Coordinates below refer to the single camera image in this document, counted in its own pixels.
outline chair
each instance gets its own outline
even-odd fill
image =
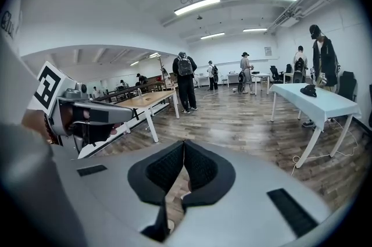
[[[350,71],[344,71],[342,76],[339,78],[339,90],[338,95],[355,101],[356,95],[354,95],[354,90],[356,86],[356,80],[354,78],[354,73]]]
[[[285,69],[285,73],[291,73],[292,72],[292,65],[287,64],[287,68]],[[285,77],[285,81],[289,82],[291,80],[291,77]]]
[[[222,82],[222,86],[226,83],[227,84],[227,78],[223,78],[223,76],[221,75],[221,82]]]
[[[283,83],[283,71],[278,74],[278,69],[275,67],[275,65],[271,65],[270,71],[273,74],[274,83]]]

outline gray backpack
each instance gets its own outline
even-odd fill
[[[187,59],[187,56],[184,58],[178,56],[178,74],[182,77],[193,74],[191,62]]]

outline black pants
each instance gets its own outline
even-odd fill
[[[213,90],[213,86],[214,86],[214,90],[217,90],[219,88],[218,84],[214,82],[214,78],[210,77],[209,78],[209,89]]]
[[[178,91],[180,93],[180,99],[182,106],[185,110],[188,110],[188,104],[190,107],[196,108],[196,99],[194,93],[194,83],[192,79],[180,80],[178,81]]]

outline white table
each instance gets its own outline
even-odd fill
[[[230,85],[229,85],[229,83],[228,83],[228,78],[229,78],[229,77],[236,77],[236,76],[239,76],[239,74],[238,74],[238,73],[229,73],[229,74],[227,75],[227,88],[230,87]]]
[[[267,95],[269,94],[269,88],[270,88],[270,75],[268,73],[258,73],[258,74],[252,74],[251,76],[255,78],[255,95],[257,95],[257,78],[267,78]]]
[[[200,75],[198,75],[198,88],[200,88],[200,80],[203,79],[203,78],[206,78],[208,80],[208,82],[209,82],[209,76],[206,77],[206,76],[200,76]]]
[[[159,142],[158,135],[156,134],[155,127],[153,126],[153,122],[151,119],[151,117],[154,116],[152,107],[170,96],[173,97],[173,105],[174,110],[176,111],[176,118],[179,119],[180,115],[178,114],[177,94],[175,90],[145,93],[142,96],[133,97],[126,101],[119,102],[116,105],[122,106],[124,108],[139,109],[140,111],[144,111],[147,123],[149,124],[151,130],[152,138],[155,142]]]
[[[289,102],[293,103],[300,111],[298,119],[301,118],[301,112],[309,116],[309,118],[316,125],[313,136],[307,145],[304,153],[302,154],[299,161],[296,163],[296,167],[299,168],[303,165],[304,161],[309,156],[310,152],[315,146],[316,141],[320,133],[324,128],[324,122],[327,118],[339,117],[348,115],[344,129],[341,135],[333,147],[330,156],[333,157],[338,150],[341,142],[344,140],[346,133],[348,132],[352,117],[361,118],[361,112],[358,104],[354,101],[350,101],[338,94],[326,91],[324,89],[316,87],[317,97],[307,96],[300,92],[300,89],[307,86],[305,83],[300,84],[275,84],[270,88],[270,91],[274,92],[274,103],[273,112],[271,114],[271,122],[274,122],[275,107],[277,94],[280,94]]]
[[[293,73],[283,73],[283,84],[285,84],[285,76],[291,77],[293,82]]]

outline white cable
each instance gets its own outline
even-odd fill
[[[342,126],[341,126],[341,124],[339,124],[335,119],[333,119],[342,129],[344,129]],[[354,141],[355,141],[355,143],[356,143],[356,146],[353,148],[353,153],[351,153],[351,154],[343,154],[343,153],[341,153],[341,152],[338,152],[338,151],[336,151],[336,153],[340,153],[341,155],[344,155],[344,156],[353,156],[354,155],[354,151],[355,151],[355,149],[356,148],[358,148],[358,146],[359,146],[359,144],[358,144],[358,142],[357,142],[357,140],[356,140],[356,138],[354,137],[354,135],[348,130],[348,132],[351,134],[351,136],[353,137],[353,139],[354,139]],[[321,155],[321,156],[314,156],[314,157],[307,157],[306,159],[305,159],[305,161],[307,161],[308,159],[312,159],[312,158],[321,158],[321,157],[325,157],[325,156],[330,156],[330,154],[326,154],[326,155]],[[292,170],[292,174],[291,174],[291,176],[293,175],[293,172],[295,171],[295,167],[296,167],[296,163],[298,163],[298,161],[295,161],[295,157],[298,157],[298,159],[300,159],[300,156],[297,156],[297,155],[295,155],[295,156],[293,156],[293,158],[292,158],[292,161],[295,163],[295,165],[294,165],[294,167],[293,167],[293,170]]]

